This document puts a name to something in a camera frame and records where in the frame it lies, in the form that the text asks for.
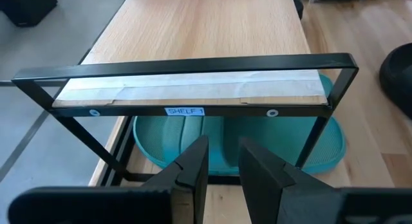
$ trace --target black cushion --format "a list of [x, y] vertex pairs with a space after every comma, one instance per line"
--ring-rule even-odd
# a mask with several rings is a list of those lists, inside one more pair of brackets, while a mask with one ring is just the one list
[[412, 119], [412, 43], [394, 49], [379, 71], [382, 90]]

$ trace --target teal plastic bin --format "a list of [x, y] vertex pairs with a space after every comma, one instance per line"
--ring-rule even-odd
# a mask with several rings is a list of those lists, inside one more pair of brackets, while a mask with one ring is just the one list
[[[331, 80], [321, 75], [325, 93]], [[315, 117], [135, 117], [137, 146], [161, 168], [171, 163], [200, 135], [209, 137], [209, 174], [238, 174], [239, 137], [249, 137], [291, 164], [315, 123]], [[303, 170], [333, 169], [346, 152], [344, 134], [332, 117]]]

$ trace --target black metal bar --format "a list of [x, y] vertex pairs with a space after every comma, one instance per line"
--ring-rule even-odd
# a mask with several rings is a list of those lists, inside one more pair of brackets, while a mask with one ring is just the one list
[[298, 167], [300, 169], [303, 168], [304, 163], [306, 163], [307, 159], [309, 158], [310, 153], [314, 149], [316, 142], [321, 136], [322, 131], [324, 127], [326, 127], [328, 121], [329, 118], [317, 117], [315, 124], [309, 133], [308, 139], [304, 143], [303, 149], [299, 154], [299, 158], [296, 161], [295, 167]]
[[[126, 120], [121, 127], [122, 130], [119, 130], [120, 133], [116, 136], [116, 138], [121, 141], [117, 142], [112, 154], [122, 165], [127, 165], [131, 152], [135, 147], [135, 139], [133, 138], [133, 117], [125, 117], [125, 119]], [[123, 176], [112, 169], [110, 170], [106, 184], [107, 186], [120, 185], [122, 180]]]
[[43, 109], [49, 111], [52, 108], [54, 98], [35, 81], [18, 81], [13, 83]]
[[301, 153], [299, 154], [299, 158], [296, 161], [296, 167], [303, 168], [304, 164], [310, 156], [310, 153], [314, 149], [317, 140], [321, 136], [323, 129], [326, 127], [329, 118], [331, 117], [333, 111], [336, 109], [344, 94], [348, 90], [350, 84], [355, 79], [358, 70], [359, 69], [356, 65], [354, 65], [353, 68], [341, 70], [328, 96], [328, 105], [330, 107], [330, 113], [327, 116], [317, 117], [315, 124], [312, 130], [310, 131], [309, 137], [304, 143], [304, 147]]
[[[34, 102], [49, 111], [54, 98], [43, 90], [35, 81], [18, 81], [15, 85], [25, 92]], [[72, 117], [55, 117], [68, 131], [86, 144], [94, 153], [103, 159], [117, 173], [127, 176], [129, 172], [114, 156], [112, 156], [81, 124]]]
[[[131, 173], [129, 181], [131, 182], [146, 182], [153, 173]], [[240, 185], [239, 176], [211, 176], [209, 175], [207, 183], [209, 185]]]
[[278, 116], [278, 117], [328, 117], [331, 108], [328, 105], [239, 105], [239, 106], [86, 106], [55, 107], [49, 112], [56, 117], [90, 117], [99, 116], [165, 116], [165, 107], [201, 107], [205, 116]]
[[330, 68], [356, 68], [356, 64], [348, 53], [222, 57], [32, 68], [19, 71], [12, 81]]
[[[66, 85], [65, 80], [40, 80], [37, 84], [41, 87], [63, 87]], [[15, 87], [11, 80], [0, 80], [0, 87]]]
[[350, 84], [355, 79], [356, 74], [358, 74], [358, 70], [358, 68], [341, 70], [328, 96], [328, 104], [332, 107], [332, 111], [336, 109], [337, 105], [345, 95]]
[[81, 124], [74, 118], [56, 117], [67, 130], [75, 135], [83, 144], [86, 144], [94, 153], [105, 161], [111, 168], [116, 170], [118, 174], [128, 176], [129, 171], [126, 167], [116, 160], [103, 146], [100, 144]]

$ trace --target gray carpet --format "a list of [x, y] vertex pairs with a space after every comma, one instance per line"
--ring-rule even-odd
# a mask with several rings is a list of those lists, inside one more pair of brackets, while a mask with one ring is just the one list
[[[124, 2], [58, 1], [57, 7], [33, 28], [17, 28], [0, 12], [0, 80], [10, 80], [21, 68], [77, 64]], [[57, 90], [48, 88], [51, 94]], [[98, 159], [51, 116], [43, 116], [44, 123], [35, 124], [42, 126], [34, 135], [26, 134], [42, 110], [17, 88], [0, 87], [0, 98], [3, 224], [7, 223], [8, 204], [19, 193], [38, 186], [87, 185]], [[82, 118], [80, 122], [104, 144], [115, 120]]]

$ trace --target blue label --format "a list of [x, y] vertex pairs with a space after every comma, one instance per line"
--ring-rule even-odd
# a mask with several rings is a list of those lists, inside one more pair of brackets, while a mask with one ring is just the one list
[[165, 111], [170, 116], [205, 116], [202, 107], [165, 107]]

